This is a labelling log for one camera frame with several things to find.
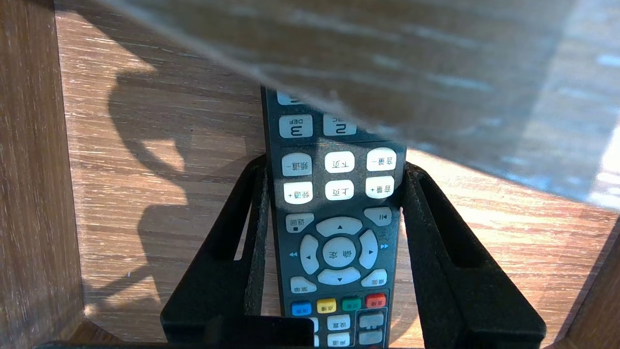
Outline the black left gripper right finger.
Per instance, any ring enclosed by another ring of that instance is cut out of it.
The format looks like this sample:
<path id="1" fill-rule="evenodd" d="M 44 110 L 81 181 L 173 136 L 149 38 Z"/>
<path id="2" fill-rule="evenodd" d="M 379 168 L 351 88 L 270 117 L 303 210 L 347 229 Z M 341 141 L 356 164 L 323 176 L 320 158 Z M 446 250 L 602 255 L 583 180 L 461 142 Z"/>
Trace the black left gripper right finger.
<path id="1" fill-rule="evenodd" d="M 432 177 L 408 163 L 401 207 L 427 349 L 538 349 L 546 326 Z"/>

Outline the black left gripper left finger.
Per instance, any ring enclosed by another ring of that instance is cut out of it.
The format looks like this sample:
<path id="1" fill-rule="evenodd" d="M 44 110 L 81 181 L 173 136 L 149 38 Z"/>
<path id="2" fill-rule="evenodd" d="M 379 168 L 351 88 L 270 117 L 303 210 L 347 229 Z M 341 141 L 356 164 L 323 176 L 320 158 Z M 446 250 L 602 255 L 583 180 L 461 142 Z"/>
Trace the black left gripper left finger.
<path id="1" fill-rule="evenodd" d="M 169 343 L 197 343 L 219 317 L 258 316 L 265 278 L 266 156 L 250 161 L 161 311 Z"/>

